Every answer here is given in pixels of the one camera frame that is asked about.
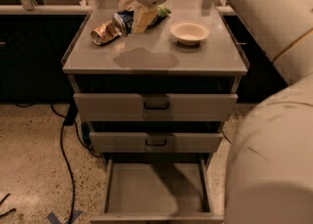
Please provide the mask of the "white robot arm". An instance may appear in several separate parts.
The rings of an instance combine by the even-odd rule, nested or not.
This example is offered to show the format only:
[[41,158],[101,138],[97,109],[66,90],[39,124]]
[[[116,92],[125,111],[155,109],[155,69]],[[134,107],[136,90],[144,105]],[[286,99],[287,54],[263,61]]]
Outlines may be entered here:
[[224,224],[313,224],[313,0],[227,0],[287,82],[230,148]]

